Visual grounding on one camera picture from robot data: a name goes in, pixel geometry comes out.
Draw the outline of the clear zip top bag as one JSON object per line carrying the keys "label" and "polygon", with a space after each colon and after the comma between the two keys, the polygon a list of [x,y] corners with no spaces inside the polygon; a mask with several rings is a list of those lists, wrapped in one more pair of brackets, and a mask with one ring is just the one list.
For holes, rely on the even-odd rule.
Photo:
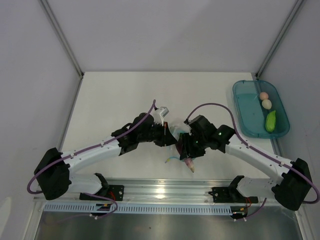
{"label": "clear zip top bag", "polygon": [[180,162],[184,162],[186,165],[188,165],[188,162],[187,162],[188,158],[185,156],[181,158],[181,154],[182,154],[182,148],[183,148],[182,135],[183,134],[190,135],[190,132],[191,132],[190,126],[185,124],[181,120],[175,120],[170,124],[169,131],[177,142],[173,145],[166,147],[168,152],[168,157],[164,163],[167,164],[172,160],[179,160]]}

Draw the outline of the purple eggplant toy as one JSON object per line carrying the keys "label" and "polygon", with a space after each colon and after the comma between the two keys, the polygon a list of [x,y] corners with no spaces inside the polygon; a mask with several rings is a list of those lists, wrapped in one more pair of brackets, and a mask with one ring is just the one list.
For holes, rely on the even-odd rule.
{"label": "purple eggplant toy", "polygon": [[175,148],[179,154],[178,159],[181,162],[184,162],[185,165],[190,169],[190,171],[192,173],[194,173],[195,172],[195,165],[194,165],[193,159],[184,155],[184,152],[183,152],[184,149],[183,149],[182,143],[176,143]]}

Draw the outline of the green cucumber toy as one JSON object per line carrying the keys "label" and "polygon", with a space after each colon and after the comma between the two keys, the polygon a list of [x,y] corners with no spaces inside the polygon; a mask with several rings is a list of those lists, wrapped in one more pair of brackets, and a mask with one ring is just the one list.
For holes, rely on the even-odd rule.
{"label": "green cucumber toy", "polygon": [[268,113],[265,120],[265,130],[269,133],[273,132],[276,128],[276,111]]}

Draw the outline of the pink peach toy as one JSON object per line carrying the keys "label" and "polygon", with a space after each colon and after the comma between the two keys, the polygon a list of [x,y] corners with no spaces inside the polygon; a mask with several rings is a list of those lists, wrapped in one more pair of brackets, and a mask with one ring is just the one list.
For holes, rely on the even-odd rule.
{"label": "pink peach toy", "polygon": [[259,94],[259,98],[261,101],[267,100],[269,98],[269,95],[266,92],[261,92]]}

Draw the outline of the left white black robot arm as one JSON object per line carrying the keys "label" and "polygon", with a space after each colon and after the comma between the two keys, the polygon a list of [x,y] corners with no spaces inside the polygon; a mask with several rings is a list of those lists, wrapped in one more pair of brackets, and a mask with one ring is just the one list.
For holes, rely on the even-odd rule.
{"label": "left white black robot arm", "polygon": [[122,128],[112,132],[102,142],[70,152],[49,149],[34,171],[40,193],[48,201],[66,193],[78,193],[80,200],[111,198],[111,188],[101,173],[78,174],[81,169],[135,150],[140,143],[154,143],[167,147],[178,141],[169,130],[167,122],[157,123],[145,112]]}

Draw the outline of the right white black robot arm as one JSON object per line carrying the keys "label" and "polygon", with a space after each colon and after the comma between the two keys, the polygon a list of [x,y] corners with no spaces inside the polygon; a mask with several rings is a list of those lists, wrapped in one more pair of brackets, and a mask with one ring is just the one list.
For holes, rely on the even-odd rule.
{"label": "right white black robot arm", "polygon": [[275,199],[283,207],[297,211],[305,202],[312,187],[308,164],[297,158],[270,154],[240,139],[236,131],[227,126],[215,127],[203,115],[198,115],[189,124],[190,131],[182,133],[178,149],[182,160],[195,159],[206,154],[207,149],[218,150],[234,156],[267,175],[267,178],[236,176],[228,189],[228,196],[234,202],[245,197]]}

